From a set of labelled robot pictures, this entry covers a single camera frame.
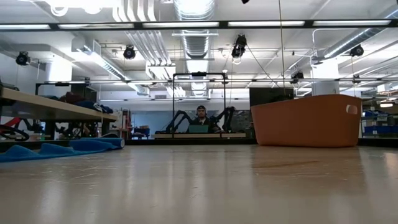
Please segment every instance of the orange plastic bin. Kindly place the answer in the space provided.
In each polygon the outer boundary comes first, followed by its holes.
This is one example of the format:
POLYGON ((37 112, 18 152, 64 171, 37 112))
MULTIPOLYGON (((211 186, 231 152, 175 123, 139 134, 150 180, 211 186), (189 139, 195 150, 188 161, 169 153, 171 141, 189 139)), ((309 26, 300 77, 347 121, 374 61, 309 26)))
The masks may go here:
POLYGON ((311 96, 251 107, 262 146, 352 147, 358 143, 361 99, 311 96))

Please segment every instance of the ceiling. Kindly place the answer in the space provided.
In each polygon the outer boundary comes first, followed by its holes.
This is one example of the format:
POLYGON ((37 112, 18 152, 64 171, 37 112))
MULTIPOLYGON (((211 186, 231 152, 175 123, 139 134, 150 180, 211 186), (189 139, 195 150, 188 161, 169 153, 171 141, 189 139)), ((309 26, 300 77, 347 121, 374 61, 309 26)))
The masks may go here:
MULTIPOLYGON (((243 5, 240 0, 216 0, 214 20, 260 20, 260 19, 381 19, 383 12, 396 7, 396 0, 280 0, 281 12, 279 15, 279 2, 277 0, 251 0, 243 5)), ((155 15, 160 21, 174 21, 175 12, 173 4, 156 2, 155 15)), ((0 22, 26 23, 26 22, 114 22, 112 11, 103 9, 100 13, 89 15, 82 9, 71 9, 63 17, 51 14, 45 2, 28 2, 18 0, 0 1, 0 22)), ((182 43, 180 37, 172 34, 179 30, 162 31, 166 48, 173 62, 177 64, 177 71, 183 72, 185 62, 182 60, 182 43)), ((312 40, 311 29, 272 29, 272 30, 218 30, 218 36, 212 37, 212 60, 210 72, 220 72, 227 69, 229 78, 266 78, 263 69, 271 76, 278 78, 285 72, 289 76, 294 70, 288 70, 301 56, 310 55, 312 49, 327 49, 340 42, 356 30, 318 30, 315 33, 315 44, 312 40), (231 45, 238 34, 245 34, 248 48, 239 65, 232 64, 230 54, 231 45)), ((398 55, 398 45, 392 44, 389 48, 372 54, 375 50, 396 41, 398 30, 386 29, 384 32, 362 43, 365 54, 361 58, 351 57, 339 59, 340 75, 349 76, 365 68, 377 68, 387 63, 391 66, 367 74, 369 77, 382 77, 386 74, 398 73, 395 66, 398 55)), ((129 71, 132 79, 146 79, 142 71, 145 70, 146 61, 137 54, 134 60, 125 60, 123 50, 131 44, 124 32, 1 32, 2 44, 47 44, 72 58, 76 69, 73 70, 74 78, 91 77, 91 79, 107 79, 109 76, 102 68, 92 62, 82 61, 71 52, 72 39, 77 35, 97 40, 103 47, 102 54, 125 71, 129 71)), ((304 63, 300 69, 306 77, 310 77, 310 65, 304 63)), ((368 83, 364 86, 377 86, 379 83, 368 83)), ((340 83, 341 86, 352 86, 352 83, 340 83)), ((248 83, 234 83, 234 88, 246 88, 248 83)), ((131 90, 125 86, 105 87, 107 90, 131 90)))

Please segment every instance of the laptop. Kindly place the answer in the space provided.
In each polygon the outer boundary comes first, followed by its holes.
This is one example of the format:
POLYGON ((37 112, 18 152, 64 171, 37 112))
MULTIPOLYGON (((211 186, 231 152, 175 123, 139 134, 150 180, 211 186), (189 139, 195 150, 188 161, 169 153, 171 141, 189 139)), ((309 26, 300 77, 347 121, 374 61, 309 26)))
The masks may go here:
POLYGON ((188 127, 189 133, 208 133, 208 125, 190 125, 188 127))

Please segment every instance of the person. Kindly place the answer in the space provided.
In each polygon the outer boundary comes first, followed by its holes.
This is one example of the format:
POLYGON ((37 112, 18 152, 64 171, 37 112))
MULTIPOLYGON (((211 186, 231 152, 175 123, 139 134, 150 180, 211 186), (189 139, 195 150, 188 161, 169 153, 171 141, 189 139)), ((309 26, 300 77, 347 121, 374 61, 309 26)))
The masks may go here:
POLYGON ((208 125, 209 133, 215 133, 221 130, 221 128, 218 127, 217 124, 210 122, 210 119, 207 117, 207 110, 203 105, 198 106, 197 117, 192 121, 190 125, 208 125))

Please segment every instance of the white ceiling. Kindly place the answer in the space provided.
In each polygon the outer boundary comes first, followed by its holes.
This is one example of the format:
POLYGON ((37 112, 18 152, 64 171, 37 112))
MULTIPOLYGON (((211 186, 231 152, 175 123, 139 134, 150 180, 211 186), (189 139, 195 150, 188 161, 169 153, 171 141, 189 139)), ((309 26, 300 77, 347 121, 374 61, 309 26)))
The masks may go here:
MULTIPOLYGON (((367 19, 382 18, 382 12, 393 7, 398 8, 396 0, 280 0, 282 7, 282 19, 367 19)), ((213 19, 216 20, 250 20, 250 19, 279 19, 279 3, 277 0, 251 0, 243 5, 240 0, 216 0, 216 11, 213 19)), ((155 14, 159 20, 175 20, 173 4, 155 5, 155 14)), ((97 15, 89 15, 82 9, 70 9, 64 17, 52 17, 49 7, 44 2, 26 2, 18 0, 0 1, 0 22, 105 22, 111 21, 112 13, 110 9, 104 9, 97 15)), ((315 48, 325 49, 344 39, 355 30, 321 30, 315 35, 315 48)), ((172 37, 175 31, 162 31, 164 42, 169 50, 169 54, 177 65, 178 71, 183 71, 184 62, 181 59, 182 44, 179 37, 172 37)), ((224 52, 228 51, 238 34, 245 34, 249 47, 260 64, 272 78, 277 78, 283 71, 286 71, 300 57, 292 56, 292 51, 296 54, 306 54, 314 47, 312 42, 312 30, 310 29, 284 29, 282 38, 284 43, 284 66, 282 65, 282 47, 280 30, 218 30, 219 36, 213 38, 212 49, 214 60, 210 61, 210 71, 220 72, 222 69, 228 69, 233 73, 232 78, 265 78, 262 68, 257 64, 250 51, 244 54, 240 65, 233 65, 231 60, 226 60, 217 49, 222 48, 224 52)), ((396 41, 397 29, 388 29, 381 34, 364 42, 362 46, 365 49, 365 55, 380 49, 381 47, 396 41)), ((71 41, 76 35, 85 35, 96 39, 103 44, 103 55, 110 58, 116 65, 123 70, 144 70, 145 60, 138 54, 134 60, 123 59, 123 49, 131 44, 124 32, 82 32, 81 34, 70 32, 29 32, 29 33, 0 33, 0 41, 8 44, 49 44, 52 47, 62 51, 65 55, 75 58, 71 53, 71 41), (119 49, 117 55, 112 54, 113 49, 119 49)), ((379 54, 374 54, 352 66, 341 60, 340 74, 347 76, 354 72, 378 66, 391 57, 398 55, 398 45, 394 45, 379 54)), ((74 69, 75 77, 99 77, 106 72, 90 62, 76 62, 79 69, 74 69)), ((371 76, 381 76, 385 73, 398 72, 398 66, 392 66, 388 70, 377 71, 371 76)), ((309 65, 302 70, 306 76, 309 76, 309 65)), ((236 84, 234 87, 245 87, 247 84, 236 84)))

